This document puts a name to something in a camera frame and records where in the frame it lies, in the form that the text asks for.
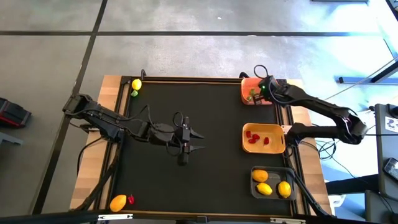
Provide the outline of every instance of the lemon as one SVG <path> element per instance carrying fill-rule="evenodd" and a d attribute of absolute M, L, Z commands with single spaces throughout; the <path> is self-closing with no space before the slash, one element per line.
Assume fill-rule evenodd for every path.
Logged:
<path fill-rule="evenodd" d="M 263 195 L 270 195 L 272 194 L 271 187 L 266 183 L 257 184 L 257 190 Z"/>
<path fill-rule="evenodd" d="M 286 181 L 282 181 L 278 185 L 278 192 L 284 198 L 289 197 L 290 194 L 292 193 L 292 189 L 290 188 L 290 184 L 288 182 L 286 182 Z"/>
<path fill-rule="evenodd" d="M 118 212 L 122 210 L 122 208 L 126 205 L 127 196 L 125 195 L 118 195 L 112 199 L 109 208 L 112 212 Z"/>
<path fill-rule="evenodd" d="M 131 86 L 134 90 L 139 90 L 141 89 L 142 86 L 142 82 L 141 80 L 139 80 L 138 78 L 135 79 L 134 81 L 132 81 Z"/>
<path fill-rule="evenodd" d="M 268 179 L 268 173 L 265 170 L 254 170 L 251 175 L 257 182 L 264 182 Z"/>

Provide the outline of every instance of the black equipment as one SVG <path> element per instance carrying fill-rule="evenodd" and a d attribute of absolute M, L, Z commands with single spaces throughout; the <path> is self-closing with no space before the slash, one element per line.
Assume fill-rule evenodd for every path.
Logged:
<path fill-rule="evenodd" d="M 23 128 L 30 117 L 23 107 L 0 98 L 0 124 L 13 128 Z"/>
<path fill-rule="evenodd" d="M 175 113 L 173 123 L 177 128 L 174 129 L 168 124 L 153 123 L 150 118 L 149 105 L 145 108 L 148 109 L 148 121 L 136 119 L 139 114 L 126 118 L 101 106 L 93 101 L 90 96 L 78 94 L 69 98 L 62 111 L 71 118 L 86 120 L 99 129 L 102 137 L 111 142 L 120 142 L 124 133 L 126 133 L 137 141 L 166 146 L 167 150 L 168 147 L 179 147 L 178 154 L 174 156 L 178 156 L 177 163 L 180 166 L 188 164 L 188 156 L 191 152 L 204 148 L 203 146 L 190 145 L 190 138 L 203 139 L 204 137 L 194 132 L 188 117 L 183 117 L 182 122 L 177 125 L 174 118 L 181 113 Z"/>
<path fill-rule="evenodd" d="M 266 76 L 259 84 L 261 94 L 254 95 L 255 103 L 262 99 L 282 106 L 303 106 L 331 118 L 336 126 L 306 126 L 294 123 L 286 134 L 289 143 L 300 142 L 304 138 L 332 138 L 347 144 L 359 144 L 365 137 L 368 128 L 346 107 L 339 107 L 310 96 L 301 88 L 288 83 L 278 84 L 272 75 Z"/>

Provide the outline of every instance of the orange bowl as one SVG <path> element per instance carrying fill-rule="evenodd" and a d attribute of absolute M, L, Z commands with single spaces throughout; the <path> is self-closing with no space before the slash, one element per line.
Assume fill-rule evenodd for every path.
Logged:
<path fill-rule="evenodd" d="M 254 105 L 253 100 L 248 100 L 250 95 L 250 91 L 254 89 L 255 93 L 260 93 L 260 88 L 258 87 L 260 78 L 244 78 L 241 82 L 241 98 L 242 102 L 246 105 Z M 261 100 L 262 105 L 272 104 L 270 101 Z"/>
<path fill-rule="evenodd" d="M 251 135 L 258 134 L 260 140 L 256 143 L 249 143 L 246 131 L 250 131 Z M 264 139 L 268 138 L 269 143 L 264 144 Z M 285 151 L 285 136 L 282 127 L 276 124 L 255 124 L 248 123 L 243 126 L 242 130 L 242 146 L 246 152 L 278 154 Z"/>

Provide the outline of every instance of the white wire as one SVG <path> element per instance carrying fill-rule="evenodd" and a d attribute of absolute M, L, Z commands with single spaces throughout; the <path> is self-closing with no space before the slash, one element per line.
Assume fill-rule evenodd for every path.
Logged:
<path fill-rule="evenodd" d="M 354 87 L 354 86 L 356 86 L 356 85 L 358 85 L 358 84 L 361 84 L 362 82 L 365 82 L 369 77 L 371 77 L 371 76 L 373 76 L 374 74 L 376 74 L 378 71 L 380 71 L 382 68 L 384 68 L 385 66 L 387 66 L 387 65 L 390 64 L 391 62 L 395 62 L 395 60 L 396 60 L 397 58 L 398 58 L 398 57 L 396 57 L 396 58 L 392 59 L 391 61 L 387 62 L 387 63 L 386 63 L 385 65 L 383 65 L 381 68 L 377 69 L 375 72 L 373 72 L 372 74 L 370 74 L 368 77 L 366 77 L 366 78 L 362 79 L 361 81 L 359 81 L 359 82 L 357 82 L 357 83 L 355 83 L 355 84 L 349 86 L 348 88 L 345 88 L 344 90 L 339 91 L 338 93 L 336 93 L 336 94 L 334 94 L 334 95 L 329 96 L 328 98 L 326 98 L 326 99 L 324 99 L 324 100 L 329 100 L 330 98 L 335 97 L 335 96 L 339 95 L 340 93 L 342 93 L 342 92 L 344 92 L 344 91 L 346 91 L 346 90 L 349 90 L 350 88 L 352 88 L 352 87 Z"/>

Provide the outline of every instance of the wooden frame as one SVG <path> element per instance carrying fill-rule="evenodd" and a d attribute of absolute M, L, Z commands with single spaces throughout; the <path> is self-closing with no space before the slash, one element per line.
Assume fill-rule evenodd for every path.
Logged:
<path fill-rule="evenodd" d="M 121 80 L 122 76 L 116 76 L 116 75 L 104 76 L 103 84 L 101 86 L 101 91 L 98 97 L 99 104 L 111 110 L 115 109 L 116 99 L 118 97 Z M 297 86 L 302 86 L 301 80 L 288 80 L 288 83 Z M 121 96 L 121 104 L 119 106 L 119 111 L 124 111 L 127 92 L 128 92 L 128 85 L 125 85 L 123 89 L 123 94 Z M 295 122 L 311 125 L 307 109 L 302 108 L 300 106 L 292 107 L 292 114 Z M 287 124 L 287 112 L 285 109 L 282 110 L 282 116 L 284 124 Z M 96 132 L 89 133 L 87 142 L 91 142 L 92 140 L 98 137 L 99 133 Z M 306 139 L 306 141 L 315 145 L 315 141 L 313 139 Z M 70 208 L 76 208 L 77 206 L 79 206 L 84 201 L 84 199 L 90 194 L 95 185 L 98 183 L 101 174 L 101 166 L 104 161 L 105 149 L 106 149 L 106 141 L 99 141 L 85 150 L 85 153 L 83 154 L 81 160 L 80 171 L 76 180 L 76 185 L 73 192 Z M 116 145 L 112 146 L 111 158 L 109 161 L 112 161 L 115 150 L 116 150 Z M 299 150 L 300 150 L 303 173 L 307 188 L 312 193 L 315 200 L 317 200 L 317 202 L 322 206 L 322 208 L 326 212 L 331 213 L 331 208 L 329 204 L 328 194 L 326 191 L 326 185 L 323 180 L 323 173 L 320 165 L 320 160 L 318 157 L 318 152 L 312 149 L 310 146 L 306 146 L 303 144 L 299 145 Z M 100 209 L 105 208 L 108 189 L 109 189 L 109 181 L 104 186 L 101 201 L 99 204 Z M 297 197 L 297 210 L 299 214 L 304 214 L 301 196 Z M 142 214 L 147 216 L 149 215 L 162 216 L 168 214 L 167 212 L 145 212 L 145 211 L 125 211 L 125 212 L 132 212 L 134 214 Z M 183 213 L 183 212 L 179 214 L 204 215 L 204 214 Z M 169 213 L 169 215 L 176 215 L 176 213 L 175 212 Z M 214 215 L 214 217 L 218 216 L 224 217 L 228 215 L 235 216 L 233 214 L 207 214 L 207 215 L 210 216 Z"/>

